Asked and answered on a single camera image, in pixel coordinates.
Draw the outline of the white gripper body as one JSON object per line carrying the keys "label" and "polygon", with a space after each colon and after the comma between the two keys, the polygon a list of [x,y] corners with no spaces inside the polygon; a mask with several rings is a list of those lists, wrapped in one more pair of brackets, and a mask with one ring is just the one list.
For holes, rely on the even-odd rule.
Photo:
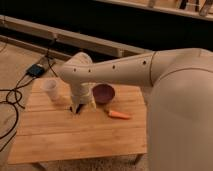
{"label": "white gripper body", "polygon": [[93,100],[92,89],[89,83],[73,84],[70,86],[72,102],[77,104],[88,104]]}

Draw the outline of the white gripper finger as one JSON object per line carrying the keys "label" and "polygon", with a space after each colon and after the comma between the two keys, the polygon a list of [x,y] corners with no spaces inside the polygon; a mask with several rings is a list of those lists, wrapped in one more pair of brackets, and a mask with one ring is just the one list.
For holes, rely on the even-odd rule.
{"label": "white gripper finger", "polygon": [[88,106],[90,106],[91,108],[93,109],[96,109],[97,106],[96,106],[96,102],[94,100],[91,100],[89,103],[88,103]]}

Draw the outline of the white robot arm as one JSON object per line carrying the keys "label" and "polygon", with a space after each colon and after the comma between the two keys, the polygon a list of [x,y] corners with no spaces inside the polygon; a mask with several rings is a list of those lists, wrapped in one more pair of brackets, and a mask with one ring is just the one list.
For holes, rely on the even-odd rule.
{"label": "white robot arm", "polygon": [[59,77],[70,85],[73,108],[92,100],[91,83],[150,86],[149,171],[213,171],[213,52],[164,50],[100,63],[80,52]]}

